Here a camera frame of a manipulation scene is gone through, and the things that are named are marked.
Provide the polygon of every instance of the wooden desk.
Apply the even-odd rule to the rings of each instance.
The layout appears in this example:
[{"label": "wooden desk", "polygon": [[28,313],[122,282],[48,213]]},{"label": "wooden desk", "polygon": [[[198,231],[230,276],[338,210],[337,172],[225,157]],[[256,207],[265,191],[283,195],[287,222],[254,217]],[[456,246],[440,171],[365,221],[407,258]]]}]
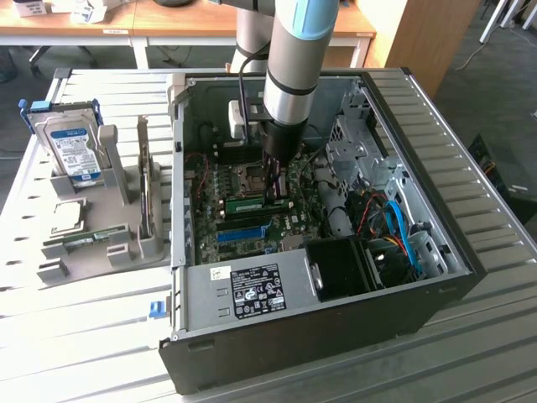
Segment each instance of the wooden desk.
[{"label": "wooden desk", "polygon": [[[133,47],[138,68],[149,68],[145,47],[150,45],[234,46],[235,8],[197,0],[181,8],[164,8],[153,0],[138,0]],[[355,3],[340,7],[325,67],[362,67],[375,29]]]},{"label": "wooden desk", "polygon": [[[138,0],[134,18],[136,36],[232,37],[237,30],[237,10],[198,0],[181,8],[164,8],[153,0]],[[374,37],[375,29],[355,3],[340,7],[334,38]]]},{"label": "wooden desk", "polygon": [[[0,45],[132,46],[139,69],[148,69],[150,45],[235,46],[237,11],[207,0],[165,8],[153,0],[123,4],[101,24],[73,24],[67,13],[20,18],[12,0],[0,0]],[[355,3],[341,7],[325,67],[362,67],[373,26]]]},{"label": "wooden desk", "polygon": [[[110,34],[110,31],[121,32],[128,37],[133,34],[134,10],[136,2],[123,4],[107,12],[104,22],[99,24],[73,24],[68,13],[49,13],[36,15],[33,17],[20,18],[13,8],[12,0],[0,0],[0,35],[19,36],[25,35],[35,37],[36,40],[43,37],[117,37],[117,33]],[[7,44],[6,38],[0,39],[0,44]],[[76,39],[76,44],[80,43],[80,38]]]}]

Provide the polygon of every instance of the power supply label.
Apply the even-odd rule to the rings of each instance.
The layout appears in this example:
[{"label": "power supply label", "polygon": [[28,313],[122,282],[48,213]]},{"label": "power supply label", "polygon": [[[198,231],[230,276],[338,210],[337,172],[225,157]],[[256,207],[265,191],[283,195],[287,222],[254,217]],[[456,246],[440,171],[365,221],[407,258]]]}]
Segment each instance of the power supply label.
[{"label": "power supply label", "polygon": [[281,311],[287,307],[277,264],[232,271],[231,280],[233,305],[238,319]]}]

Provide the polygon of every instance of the blue pcie slot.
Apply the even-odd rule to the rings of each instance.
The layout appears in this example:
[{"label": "blue pcie slot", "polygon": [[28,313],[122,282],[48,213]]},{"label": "blue pcie slot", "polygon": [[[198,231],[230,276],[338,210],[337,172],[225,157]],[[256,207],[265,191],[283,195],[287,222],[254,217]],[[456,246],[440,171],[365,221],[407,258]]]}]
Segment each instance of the blue pcie slot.
[{"label": "blue pcie slot", "polygon": [[218,242],[240,241],[243,239],[263,238],[263,230],[258,228],[239,229],[217,235]]}]

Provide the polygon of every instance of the motherboard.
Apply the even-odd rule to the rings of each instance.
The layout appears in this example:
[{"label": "motherboard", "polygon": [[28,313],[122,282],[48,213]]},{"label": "motherboard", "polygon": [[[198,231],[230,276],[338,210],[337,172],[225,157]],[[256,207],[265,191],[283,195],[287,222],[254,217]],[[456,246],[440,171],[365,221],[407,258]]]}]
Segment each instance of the motherboard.
[{"label": "motherboard", "polygon": [[303,167],[310,153],[299,154],[287,170],[287,197],[263,199],[262,161],[223,164],[210,154],[187,156],[194,206],[195,264],[208,264],[303,247],[322,236],[319,201],[303,198]]}]

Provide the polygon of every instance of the metal table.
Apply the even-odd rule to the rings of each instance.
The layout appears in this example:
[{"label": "metal table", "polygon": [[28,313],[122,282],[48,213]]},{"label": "metal table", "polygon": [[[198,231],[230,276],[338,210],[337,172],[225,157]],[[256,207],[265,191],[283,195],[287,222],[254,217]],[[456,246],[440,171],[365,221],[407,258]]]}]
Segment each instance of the metal table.
[{"label": "metal table", "polygon": [[[147,113],[154,158],[166,169],[170,72],[73,71],[69,80],[53,82],[49,99],[97,97],[105,123],[119,127],[126,165],[135,163],[136,115]],[[34,220],[50,189],[41,180],[49,168],[32,139],[1,217],[2,257],[9,264],[0,266],[0,287],[12,287],[0,289],[3,401],[535,401],[533,241],[414,79],[397,70],[372,75],[489,271],[463,301],[414,335],[178,396],[156,349],[148,346],[155,336],[148,334],[146,314],[151,301],[169,293],[168,268],[39,289],[29,257]]]}]

